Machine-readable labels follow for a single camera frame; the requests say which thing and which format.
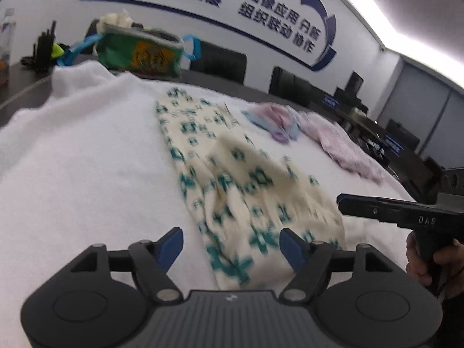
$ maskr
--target patterned cloth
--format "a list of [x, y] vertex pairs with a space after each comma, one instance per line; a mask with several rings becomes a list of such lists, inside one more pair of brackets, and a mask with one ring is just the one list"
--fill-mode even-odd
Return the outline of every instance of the patterned cloth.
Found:
[[156, 112], [220, 289], [290, 280], [284, 227], [307, 242], [344, 245], [342, 216], [316, 179], [256, 150], [225, 105], [177, 88], [168, 95]]

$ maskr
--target water bottle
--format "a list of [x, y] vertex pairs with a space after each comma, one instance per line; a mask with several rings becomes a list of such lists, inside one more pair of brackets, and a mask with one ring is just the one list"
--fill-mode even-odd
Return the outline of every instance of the water bottle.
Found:
[[0, 86], [8, 83], [10, 73], [10, 52], [15, 33], [15, 9], [6, 9], [0, 21]]

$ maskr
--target sleeve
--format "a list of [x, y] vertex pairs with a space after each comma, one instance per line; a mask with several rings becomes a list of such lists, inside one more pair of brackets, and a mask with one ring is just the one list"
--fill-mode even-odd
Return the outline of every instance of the sleeve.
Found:
[[443, 321], [433, 348], [464, 347], [464, 293], [443, 301]]

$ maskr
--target person's hand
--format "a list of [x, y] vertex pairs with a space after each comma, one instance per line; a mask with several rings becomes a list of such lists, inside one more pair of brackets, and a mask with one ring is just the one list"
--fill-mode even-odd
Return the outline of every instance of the person's hand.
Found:
[[[414, 231], [407, 237], [406, 248], [408, 260], [406, 272], [423, 286], [429, 286], [432, 283], [432, 277], [427, 273], [427, 264], [416, 251]], [[433, 261], [448, 270], [445, 297], [453, 298], [464, 292], [464, 245], [454, 239], [452, 246], [444, 247], [433, 254]]]

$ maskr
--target wall slogan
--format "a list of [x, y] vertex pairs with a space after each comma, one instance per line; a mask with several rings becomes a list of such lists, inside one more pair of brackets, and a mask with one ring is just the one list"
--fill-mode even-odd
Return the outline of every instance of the wall slogan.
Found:
[[[316, 72], [336, 55], [335, 15], [321, 0], [103, 0], [183, 14], [234, 31]], [[162, 27], [162, 22], [151, 23]]]

